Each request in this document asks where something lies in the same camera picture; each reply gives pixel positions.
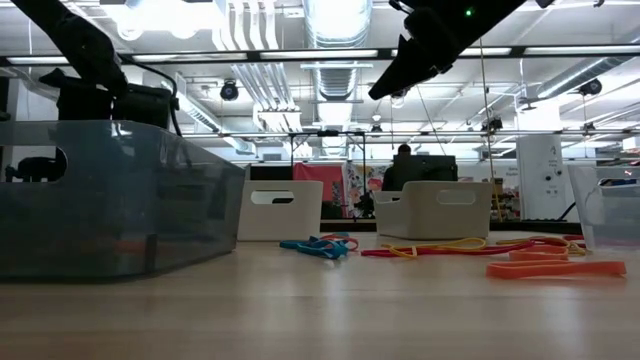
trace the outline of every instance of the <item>white storage box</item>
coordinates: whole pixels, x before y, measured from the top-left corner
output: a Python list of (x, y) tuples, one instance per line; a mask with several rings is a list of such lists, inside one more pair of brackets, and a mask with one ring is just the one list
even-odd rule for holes
[(320, 233), (320, 181), (246, 181), (239, 241), (308, 240)]
[(412, 181), (402, 192), (374, 192), (379, 235), (411, 240), (485, 238), (491, 184)]

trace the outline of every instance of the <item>security camera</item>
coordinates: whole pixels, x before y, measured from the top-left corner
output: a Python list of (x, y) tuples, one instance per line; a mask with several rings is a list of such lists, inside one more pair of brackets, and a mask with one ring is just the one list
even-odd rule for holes
[(598, 79), (593, 79), (578, 88), (578, 93), (582, 96), (598, 95), (602, 91), (602, 83)]
[(235, 80), (227, 79), (224, 81), (224, 85), (220, 90), (220, 97), (225, 101), (234, 101), (238, 98), (238, 87)]

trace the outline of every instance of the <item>cable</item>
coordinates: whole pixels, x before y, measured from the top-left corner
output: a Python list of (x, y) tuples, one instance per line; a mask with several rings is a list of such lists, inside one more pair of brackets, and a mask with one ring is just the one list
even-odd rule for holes
[(569, 205), (569, 207), (567, 208), (567, 210), (565, 210), (562, 215), (560, 215), (560, 217), (558, 218), (557, 221), (564, 221), (564, 218), (567, 217), (567, 215), (569, 215), (569, 213), (571, 212), (571, 210), (573, 210), (573, 208), (576, 206), (575, 201), (573, 202), (573, 204)]
[[(131, 64), (131, 65), (135, 65), (143, 70), (147, 70), (150, 71), (156, 75), (160, 75), (163, 78), (169, 80), (169, 82), (171, 83), (171, 101), (176, 101), (176, 96), (178, 95), (178, 84), (176, 83), (175, 79), (173, 79), (171, 76), (163, 73), (160, 70), (156, 70), (150, 66), (144, 65), (144, 64), (140, 64), (139, 62), (133, 60), (132, 58), (126, 57), (122, 54), (118, 54), (118, 57), (125, 63)], [(176, 135), (182, 137), (182, 130), (180, 130), (180, 125), (178, 124), (178, 118), (176, 116), (176, 107), (174, 106), (174, 104), (170, 104), (169, 106), (169, 112), (171, 114), (171, 123), (173, 124), (173, 128), (176, 130)]]
[(440, 150), (442, 150), (442, 155), (447, 155), (447, 153), (444, 151), (444, 146), (442, 146), (442, 143), (440, 142), (440, 137), (438, 137), (438, 131), (436, 130), (436, 127), (433, 125), (433, 121), (431, 121), (431, 116), (429, 115), (427, 104), (424, 103), (424, 99), (422, 98), (422, 91), (420, 91), (420, 86), (416, 86), (416, 89), (418, 89), (418, 95), (420, 95), (420, 102), (422, 102), (422, 107), (424, 108), (424, 112), (427, 113), (427, 120), (429, 120), (429, 124), (431, 124), (431, 128), (433, 129), (433, 135), (435, 135), (436, 141), (438, 141), (438, 145), (440, 145)]
[(502, 209), (500, 209), (500, 199), (498, 198), (498, 189), (496, 188), (495, 173), (493, 171), (493, 154), (491, 154), (491, 119), (489, 118), (489, 101), (487, 100), (487, 79), (484, 70), (484, 46), (482, 38), (480, 38), (480, 65), (482, 66), (482, 87), (484, 93), (484, 113), (487, 115), (487, 148), (489, 150), (489, 168), (491, 171), (491, 184), (493, 185), (493, 195), (496, 200), (496, 208), (498, 209), (498, 220), (503, 222)]

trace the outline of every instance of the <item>ceiling beam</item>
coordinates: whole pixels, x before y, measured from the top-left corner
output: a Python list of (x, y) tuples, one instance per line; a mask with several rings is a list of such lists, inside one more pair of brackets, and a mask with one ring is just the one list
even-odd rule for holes
[[(485, 59), (529, 58), (602, 58), (640, 56), (640, 44), (600, 45), (518, 45), (485, 46)], [(367, 49), (282, 49), (215, 52), (127, 53), (145, 65), (280, 63), (317, 61), (389, 61), (395, 59), (394, 48)], [(459, 60), (481, 59), (481, 50), (471, 47), (458, 56)], [(62, 56), (18, 55), (0, 57), (0, 67), (7, 66), (64, 66), (69, 62)]]

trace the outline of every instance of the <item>desk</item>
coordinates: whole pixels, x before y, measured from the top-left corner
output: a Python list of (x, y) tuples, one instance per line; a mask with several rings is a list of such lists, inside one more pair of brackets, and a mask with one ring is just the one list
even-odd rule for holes
[(240, 243), (155, 279), (0, 286), (0, 359), (640, 358), (640, 262), (627, 280), (509, 281), (485, 278), (492, 260), (333, 262)]

